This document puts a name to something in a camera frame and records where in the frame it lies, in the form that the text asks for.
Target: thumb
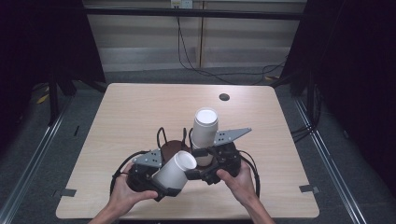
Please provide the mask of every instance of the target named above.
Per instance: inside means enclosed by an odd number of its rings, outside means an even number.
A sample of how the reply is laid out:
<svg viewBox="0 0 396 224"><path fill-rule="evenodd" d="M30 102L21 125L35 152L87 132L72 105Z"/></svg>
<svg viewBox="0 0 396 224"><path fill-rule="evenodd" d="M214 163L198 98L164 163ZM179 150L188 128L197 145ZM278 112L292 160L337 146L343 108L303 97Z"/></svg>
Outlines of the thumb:
<svg viewBox="0 0 396 224"><path fill-rule="evenodd" d="M220 179L222 179L227 185L231 184L233 177L225 170L219 169L217 170L216 174Z"/></svg>
<svg viewBox="0 0 396 224"><path fill-rule="evenodd" d="M138 203L138 202L146 200L146 199L155 199L157 197L158 197L158 193L156 191L146 190L146 191L137 193L135 199L136 199L136 202Z"/></svg>

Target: robotic hand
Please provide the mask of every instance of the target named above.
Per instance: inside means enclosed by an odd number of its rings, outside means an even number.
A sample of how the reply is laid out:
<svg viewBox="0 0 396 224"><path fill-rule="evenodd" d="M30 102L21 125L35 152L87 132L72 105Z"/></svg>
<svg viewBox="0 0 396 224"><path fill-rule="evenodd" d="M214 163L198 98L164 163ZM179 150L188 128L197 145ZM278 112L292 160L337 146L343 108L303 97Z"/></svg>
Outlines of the robotic hand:
<svg viewBox="0 0 396 224"><path fill-rule="evenodd" d="M186 177L189 180L202 179L207 185L211 185L220 182L220 178L216 174L218 169L227 171L233 177L238 176L242 156L233 141L250 131L251 129L246 128L216 132L213 147L197 148L191 153L195 158L204 157L208 154L212 155L211 165L202 171L199 169L189 170L186 172Z"/></svg>
<svg viewBox="0 0 396 224"><path fill-rule="evenodd" d="M247 160L239 154L239 150L236 149L233 141L250 131L251 129L249 128L220 131L216 133L213 147L194 149L191 152L194 158L211 154L213 155L213 161L208 167L186 171L185 175L187 179L202 179L208 185L217 184L220 182L220 179L216 174L218 169L223 169L229 172L232 176L237 176L241 167L241 160ZM181 189L166 188L162 183L154 180L153 176L157 172L161 171L163 164L165 163L163 153L158 148L151 151L140 151L127 158L113 175L110 194L113 190L115 179L121 174L120 170L132 158L134 158L134 165L127 174L127 184L132 190L137 192L155 190L158 192L158 197L155 199L157 202L165 196L176 197L181 192ZM256 177L256 193L260 195L260 180L258 179L257 169L255 169L249 161L247 161L247 163L253 168L253 172Z"/></svg>

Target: white paper cup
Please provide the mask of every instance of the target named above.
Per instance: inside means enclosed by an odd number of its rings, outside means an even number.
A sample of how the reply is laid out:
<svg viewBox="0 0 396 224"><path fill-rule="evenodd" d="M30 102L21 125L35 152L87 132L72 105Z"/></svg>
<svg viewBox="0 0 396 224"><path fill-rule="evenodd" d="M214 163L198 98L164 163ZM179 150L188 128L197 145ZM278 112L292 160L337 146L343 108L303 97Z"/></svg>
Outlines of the white paper cup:
<svg viewBox="0 0 396 224"><path fill-rule="evenodd" d="M198 147L212 147L218 128L218 113L212 108L203 107L195 113L191 141Z"/></svg>
<svg viewBox="0 0 396 224"><path fill-rule="evenodd" d="M194 144L194 142L192 142L192 150L194 150L194 149L196 149L196 148L199 148L199 147L196 146L196 145ZM197 160L198 165L200 165L200 166L207 166L207 165L209 165L209 164L212 162L213 156L212 156L212 155L207 155L207 156L205 156L205 157L197 157L197 158L195 158L195 159Z"/></svg>
<svg viewBox="0 0 396 224"><path fill-rule="evenodd" d="M153 180L170 189L183 189L187 183L185 171L197 166L195 158L186 151L179 151L153 176Z"/></svg>

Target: black curtain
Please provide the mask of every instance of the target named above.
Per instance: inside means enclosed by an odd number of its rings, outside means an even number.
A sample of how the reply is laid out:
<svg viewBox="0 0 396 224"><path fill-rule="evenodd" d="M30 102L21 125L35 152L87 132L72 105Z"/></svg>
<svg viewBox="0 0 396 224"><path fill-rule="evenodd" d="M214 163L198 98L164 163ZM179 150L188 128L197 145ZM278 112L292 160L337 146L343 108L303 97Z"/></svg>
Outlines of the black curtain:
<svg viewBox="0 0 396 224"><path fill-rule="evenodd" d="M325 10L320 3L308 1L307 6L320 13ZM396 196L396 5L391 0L346 0L328 7L339 11L324 27L295 36L286 72L314 74L326 105ZM299 31L318 29L316 25L302 22ZM297 63L303 57L308 60ZM291 90L303 90L307 80L307 73L300 73Z"/></svg>
<svg viewBox="0 0 396 224"><path fill-rule="evenodd" d="M80 0L0 3L0 138L12 138L36 83L55 75L106 82L88 18L54 7L83 7Z"/></svg>

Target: metal bracket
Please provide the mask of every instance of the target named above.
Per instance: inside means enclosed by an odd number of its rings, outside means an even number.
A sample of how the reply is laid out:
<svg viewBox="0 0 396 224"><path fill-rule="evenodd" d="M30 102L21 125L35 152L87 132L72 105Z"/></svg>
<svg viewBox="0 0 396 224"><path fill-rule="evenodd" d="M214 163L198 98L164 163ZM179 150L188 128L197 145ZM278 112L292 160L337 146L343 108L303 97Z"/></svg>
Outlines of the metal bracket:
<svg viewBox="0 0 396 224"><path fill-rule="evenodd" d="M213 146L218 147L227 143L231 143L235 139L240 138L249 132L251 132L251 128L217 131L215 135L215 140L213 142L214 144Z"/></svg>
<svg viewBox="0 0 396 224"><path fill-rule="evenodd" d="M150 152L134 159L134 164L140 164L155 168L162 167L163 158L161 157L161 150L159 148L151 150Z"/></svg>
<svg viewBox="0 0 396 224"><path fill-rule="evenodd" d="M312 191L312 193L317 194L320 192L318 187L312 187L310 185L300 186L299 188L300 188L301 193L307 193L309 191Z"/></svg>
<svg viewBox="0 0 396 224"><path fill-rule="evenodd" d="M76 192L77 192L76 189L55 190L55 192L53 192L52 194L52 197L53 198L62 198L63 196L74 197Z"/></svg>

